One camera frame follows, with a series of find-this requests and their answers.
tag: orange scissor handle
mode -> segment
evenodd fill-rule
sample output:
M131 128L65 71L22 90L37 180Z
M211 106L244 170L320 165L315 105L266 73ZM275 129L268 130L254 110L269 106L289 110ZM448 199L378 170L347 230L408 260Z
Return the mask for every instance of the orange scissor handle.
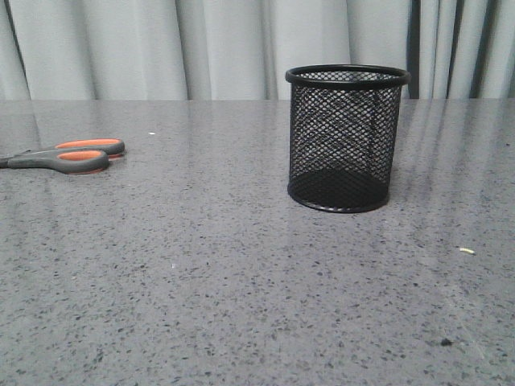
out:
M61 173L90 173L103 170L109 166L109 156L102 150L45 150L26 152L13 157L8 167L20 169L25 167L45 167Z
M55 146L55 149L67 148L73 148L74 150L101 150L112 158L123 153L126 146L121 139L117 138L79 139L77 141L63 142Z

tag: curtain fold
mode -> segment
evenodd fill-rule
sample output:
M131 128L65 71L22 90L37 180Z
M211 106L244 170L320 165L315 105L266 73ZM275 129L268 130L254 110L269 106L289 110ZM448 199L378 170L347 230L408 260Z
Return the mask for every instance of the curtain fold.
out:
M4 0L0 99L287 99L378 64L420 98L515 96L515 0Z

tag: pen holder base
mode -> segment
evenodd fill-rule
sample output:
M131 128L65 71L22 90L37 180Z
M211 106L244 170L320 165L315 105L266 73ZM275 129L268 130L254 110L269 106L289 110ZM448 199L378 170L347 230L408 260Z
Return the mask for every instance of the pen holder base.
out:
M388 184L351 170L314 170L292 179L292 199L320 211L359 213L388 201Z

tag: mesh pen holder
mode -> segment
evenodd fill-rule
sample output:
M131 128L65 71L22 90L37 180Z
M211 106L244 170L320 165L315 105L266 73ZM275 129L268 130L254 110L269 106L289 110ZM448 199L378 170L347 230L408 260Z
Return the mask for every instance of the mesh pen holder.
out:
M321 65L286 72L291 83L290 182L299 203L371 211L388 201L401 87L397 68Z

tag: metal mesh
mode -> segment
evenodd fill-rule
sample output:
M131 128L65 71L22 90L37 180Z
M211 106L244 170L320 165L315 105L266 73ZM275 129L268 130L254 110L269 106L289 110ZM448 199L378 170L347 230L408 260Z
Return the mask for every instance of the metal mesh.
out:
M374 72L307 72L317 80L384 80ZM387 200L401 86L335 90L292 84L290 183L297 201L356 212Z

